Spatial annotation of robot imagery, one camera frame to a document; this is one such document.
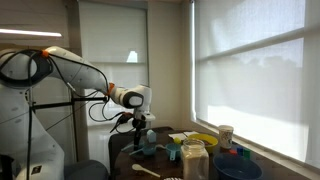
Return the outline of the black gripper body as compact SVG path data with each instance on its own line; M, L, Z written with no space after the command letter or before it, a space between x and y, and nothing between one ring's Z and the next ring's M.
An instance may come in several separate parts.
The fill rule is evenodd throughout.
M138 120L138 119L134 119L132 121L132 126L136 129L136 130L141 130L144 129L146 127L146 122L144 120Z

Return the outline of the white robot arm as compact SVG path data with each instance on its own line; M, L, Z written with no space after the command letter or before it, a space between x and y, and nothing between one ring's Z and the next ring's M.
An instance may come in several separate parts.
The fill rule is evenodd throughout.
M0 54L0 154L18 162L16 180L64 180L64 151L34 113L32 89L44 79L61 80L69 89L93 89L146 121L152 90L144 85L117 87L82 57L57 46L45 50L6 49Z

